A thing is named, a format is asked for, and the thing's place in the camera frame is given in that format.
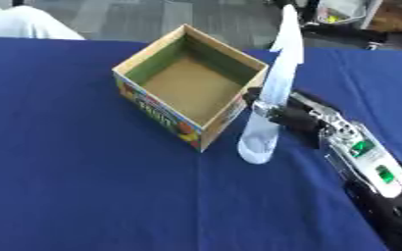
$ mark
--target gray floor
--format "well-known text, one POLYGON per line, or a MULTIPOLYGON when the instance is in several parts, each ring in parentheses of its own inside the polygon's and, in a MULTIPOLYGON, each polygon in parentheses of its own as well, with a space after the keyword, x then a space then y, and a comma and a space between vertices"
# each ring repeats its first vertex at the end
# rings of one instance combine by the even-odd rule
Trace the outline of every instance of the gray floor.
POLYGON ((262 0, 27 0, 90 39, 153 41, 193 25, 237 48, 276 37, 280 12, 262 0))

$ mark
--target white object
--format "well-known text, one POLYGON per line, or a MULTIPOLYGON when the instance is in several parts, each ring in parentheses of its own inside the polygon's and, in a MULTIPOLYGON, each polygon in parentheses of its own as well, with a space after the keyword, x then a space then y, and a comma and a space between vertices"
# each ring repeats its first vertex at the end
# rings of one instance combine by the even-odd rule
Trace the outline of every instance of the white object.
POLYGON ((49 14, 29 6, 0 9, 0 37, 84 39, 49 14))
POLYGON ((347 25, 362 20, 366 15, 367 8, 363 1, 325 1, 319 6, 317 21, 328 25, 347 25), (347 18, 335 22, 328 22, 327 18, 332 15, 333 10, 347 18))
MULTIPOLYGON (((292 5, 282 10, 282 23, 271 51, 280 51, 262 89, 260 99, 268 104, 283 105, 291 91, 297 65, 303 63, 303 37, 297 12, 292 5)), ((279 125, 252 112, 237 149, 252 164, 270 161, 276 148, 279 125)))

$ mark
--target green led light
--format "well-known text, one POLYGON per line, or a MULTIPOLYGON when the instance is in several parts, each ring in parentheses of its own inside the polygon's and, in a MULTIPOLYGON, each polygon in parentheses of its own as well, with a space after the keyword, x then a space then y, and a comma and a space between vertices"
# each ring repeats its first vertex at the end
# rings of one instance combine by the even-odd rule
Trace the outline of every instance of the green led light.
POLYGON ((391 183, 395 179, 395 176, 391 173, 391 171, 388 170, 386 166, 377 167, 377 173, 387 184, 391 183))
POLYGON ((369 139, 362 140, 352 146, 352 148, 350 149, 350 154, 353 157, 358 158, 363 154, 369 152, 374 147, 374 144, 369 139))

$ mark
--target cardboard box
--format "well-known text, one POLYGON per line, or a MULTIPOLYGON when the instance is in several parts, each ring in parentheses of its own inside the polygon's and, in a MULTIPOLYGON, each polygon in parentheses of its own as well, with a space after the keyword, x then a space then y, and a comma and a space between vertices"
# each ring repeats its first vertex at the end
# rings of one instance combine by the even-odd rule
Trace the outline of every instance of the cardboard box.
POLYGON ((113 68, 121 94, 199 151, 245 108, 268 66, 182 25, 113 68))

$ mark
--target table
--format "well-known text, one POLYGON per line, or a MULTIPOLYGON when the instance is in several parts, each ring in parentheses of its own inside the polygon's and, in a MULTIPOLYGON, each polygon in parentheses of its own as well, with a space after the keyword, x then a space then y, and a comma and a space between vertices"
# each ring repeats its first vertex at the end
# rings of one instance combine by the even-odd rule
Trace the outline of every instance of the table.
MULTIPOLYGON (((248 113, 198 154, 123 99, 111 68, 144 46, 0 38, 0 250, 384 250, 288 133, 252 166, 235 150, 248 113)), ((402 159, 402 52, 309 48, 296 86, 402 159)))

